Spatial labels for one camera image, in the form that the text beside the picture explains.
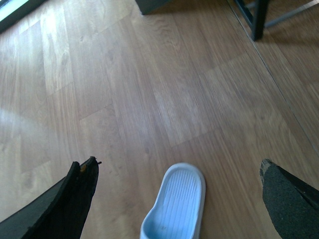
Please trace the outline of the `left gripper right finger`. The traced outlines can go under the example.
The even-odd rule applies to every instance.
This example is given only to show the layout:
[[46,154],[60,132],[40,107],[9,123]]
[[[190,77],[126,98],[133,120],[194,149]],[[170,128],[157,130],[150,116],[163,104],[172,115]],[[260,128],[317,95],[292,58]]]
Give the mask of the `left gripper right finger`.
[[260,166],[262,198],[283,239],[319,237],[319,191],[269,159]]

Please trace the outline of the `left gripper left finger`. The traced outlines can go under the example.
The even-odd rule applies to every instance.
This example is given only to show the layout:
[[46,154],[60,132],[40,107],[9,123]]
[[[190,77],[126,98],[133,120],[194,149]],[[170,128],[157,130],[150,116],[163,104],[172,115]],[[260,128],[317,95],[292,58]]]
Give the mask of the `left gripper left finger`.
[[67,175],[31,203],[0,223],[2,239],[79,239],[99,176],[91,156],[74,161]]

